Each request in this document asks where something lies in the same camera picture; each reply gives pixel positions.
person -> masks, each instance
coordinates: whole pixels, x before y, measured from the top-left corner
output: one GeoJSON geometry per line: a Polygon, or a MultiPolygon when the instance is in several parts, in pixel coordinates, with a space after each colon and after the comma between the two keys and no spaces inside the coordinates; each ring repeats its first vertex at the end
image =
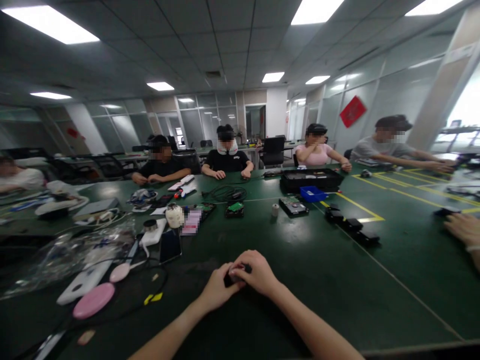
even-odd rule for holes
{"type": "Polygon", "coordinates": [[[150,140],[150,160],[131,179],[135,184],[166,183],[182,179],[192,171],[172,158],[172,148],[167,138],[157,135],[150,140]]]}
{"type": "Polygon", "coordinates": [[[269,298],[283,312],[314,359],[363,359],[347,340],[306,307],[275,277],[269,263],[258,251],[248,250],[235,262],[223,264],[219,269],[214,270],[201,295],[173,322],[135,352],[129,360],[173,358],[198,322],[209,312],[220,308],[246,284],[269,298]],[[241,264],[249,264],[251,273],[238,267],[241,264]],[[227,273],[243,281],[225,287],[224,277],[227,273]]]}
{"type": "Polygon", "coordinates": [[[476,269],[480,272],[480,219],[469,214],[455,213],[446,217],[446,229],[465,244],[476,269]]]}
{"type": "Polygon", "coordinates": [[[305,145],[299,145],[295,148],[295,155],[300,165],[319,166],[325,165],[330,159],[339,162],[341,169],[349,173],[352,171],[350,161],[333,150],[325,143],[327,137],[327,128],[322,124],[310,124],[306,128],[305,145]]]}
{"type": "Polygon", "coordinates": [[[411,166],[439,173],[453,173],[455,161],[442,160],[428,152],[398,142],[397,135],[407,132],[413,127],[405,115],[383,117],[375,124],[375,133],[358,142],[351,152],[351,159],[373,159],[382,163],[399,166],[411,166]],[[409,156],[419,160],[401,158],[409,156]]]}
{"type": "Polygon", "coordinates": [[[0,193],[16,190],[38,190],[45,185],[40,170],[17,166],[10,157],[0,156],[0,193]]]}
{"type": "Polygon", "coordinates": [[[229,172],[241,172],[244,178],[249,179],[254,164],[243,152],[239,151],[234,129],[227,124],[216,129],[218,142],[216,150],[210,150],[201,172],[217,180],[224,179],[229,172]]]}

white t-shirt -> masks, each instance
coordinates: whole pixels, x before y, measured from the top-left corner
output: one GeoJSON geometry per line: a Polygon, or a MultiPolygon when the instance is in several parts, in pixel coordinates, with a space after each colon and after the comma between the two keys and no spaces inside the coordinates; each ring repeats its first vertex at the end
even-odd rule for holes
{"type": "Polygon", "coordinates": [[[44,175],[40,170],[27,168],[15,176],[0,177],[0,187],[16,185],[25,190],[37,190],[44,187],[44,175]]]}

gray t-shirt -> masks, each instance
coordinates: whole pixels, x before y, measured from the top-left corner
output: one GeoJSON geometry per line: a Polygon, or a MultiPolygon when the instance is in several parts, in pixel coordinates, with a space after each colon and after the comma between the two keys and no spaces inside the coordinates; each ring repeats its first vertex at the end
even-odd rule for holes
{"type": "Polygon", "coordinates": [[[396,158],[411,154],[415,149],[402,142],[376,142],[373,137],[363,138],[351,152],[351,160],[368,159],[375,155],[387,155],[396,158]]]}

wristband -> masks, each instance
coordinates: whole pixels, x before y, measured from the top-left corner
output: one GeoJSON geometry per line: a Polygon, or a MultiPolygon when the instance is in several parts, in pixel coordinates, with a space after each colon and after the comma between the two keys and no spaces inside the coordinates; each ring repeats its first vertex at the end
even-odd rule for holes
{"type": "Polygon", "coordinates": [[[467,246],[465,250],[469,253],[473,253],[474,251],[480,251],[480,245],[467,246]]]}

man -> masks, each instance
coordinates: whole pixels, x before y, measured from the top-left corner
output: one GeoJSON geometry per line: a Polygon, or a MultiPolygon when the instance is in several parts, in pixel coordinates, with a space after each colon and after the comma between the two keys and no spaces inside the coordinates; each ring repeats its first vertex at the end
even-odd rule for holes
{"type": "Polygon", "coordinates": [[[428,152],[416,150],[413,147],[397,142],[397,135],[403,134],[413,127],[404,115],[383,117],[375,124],[375,133],[363,138],[353,148],[351,159],[373,159],[382,163],[392,163],[399,166],[411,166],[439,173],[452,173],[455,164],[451,160],[436,158],[428,152]],[[404,159],[402,156],[421,159],[423,161],[404,159]]]}
{"type": "Polygon", "coordinates": [[[201,172],[217,180],[224,179],[229,172],[241,172],[249,179],[254,164],[243,151],[239,151],[233,128],[227,124],[216,129],[218,142],[216,150],[211,150],[206,157],[201,172]]]}
{"type": "Polygon", "coordinates": [[[0,157],[0,193],[38,190],[44,185],[45,178],[40,170],[19,167],[10,157],[0,157]]]}
{"type": "Polygon", "coordinates": [[[131,179],[135,184],[166,183],[191,174],[189,168],[172,158],[172,148],[167,138],[157,135],[150,140],[150,160],[131,179]]]}

